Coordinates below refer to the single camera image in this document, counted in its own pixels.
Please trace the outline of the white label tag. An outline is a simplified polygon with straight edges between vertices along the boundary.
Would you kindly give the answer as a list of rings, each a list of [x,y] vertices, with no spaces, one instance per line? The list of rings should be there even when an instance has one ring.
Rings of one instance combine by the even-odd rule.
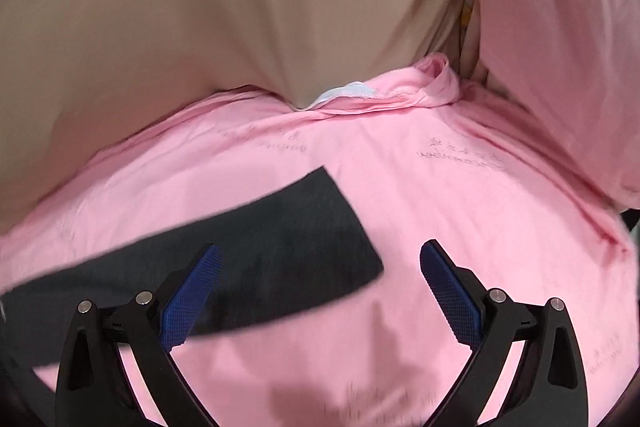
[[[323,92],[316,98],[311,104],[307,106],[307,109],[315,109],[322,105],[336,100],[337,98],[371,98],[375,95],[376,91],[369,87],[367,83],[361,81],[354,81],[345,84],[345,86],[332,88],[326,92]]]

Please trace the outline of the pink pillow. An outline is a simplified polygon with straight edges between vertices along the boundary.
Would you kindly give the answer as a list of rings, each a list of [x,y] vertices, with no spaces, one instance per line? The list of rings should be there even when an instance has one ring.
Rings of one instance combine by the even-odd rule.
[[[584,176],[639,205],[639,0],[480,0],[480,58]]]

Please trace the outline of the beige quilt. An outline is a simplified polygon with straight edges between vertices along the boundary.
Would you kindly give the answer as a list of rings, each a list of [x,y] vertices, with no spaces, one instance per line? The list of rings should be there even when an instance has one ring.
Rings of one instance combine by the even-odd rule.
[[[1,226],[98,150],[217,91],[304,107],[459,53],[462,0],[1,0]]]

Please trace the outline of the dark grey pants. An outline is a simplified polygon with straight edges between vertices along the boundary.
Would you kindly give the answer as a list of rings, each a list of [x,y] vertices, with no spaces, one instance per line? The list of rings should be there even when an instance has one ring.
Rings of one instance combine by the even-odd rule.
[[[148,236],[1,297],[1,342],[31,366],[58,361],[75,306],[126,303],[160,286],[206,244],[221,251],[219,285],[195,336],[230,332],[346,297],[377,279],[383,262],[329,173],[317,169],[256,202]]]

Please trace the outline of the pink bed sheet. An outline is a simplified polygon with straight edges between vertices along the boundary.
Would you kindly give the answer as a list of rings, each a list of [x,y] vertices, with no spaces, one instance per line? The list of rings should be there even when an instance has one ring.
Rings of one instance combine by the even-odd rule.
[[[217,421],[425,421],[469,355],[420,271],[436,239],[515,300],[566,303],[597,425],[639,360],[637,251],[616,210],[532,116],[460,81],[443,57],[367,85],[371,98],[306,110],[255,89],[218,94],[104,150],[2,237],[1,297],[324,169],[383,272],[323,306],[178,348]]]

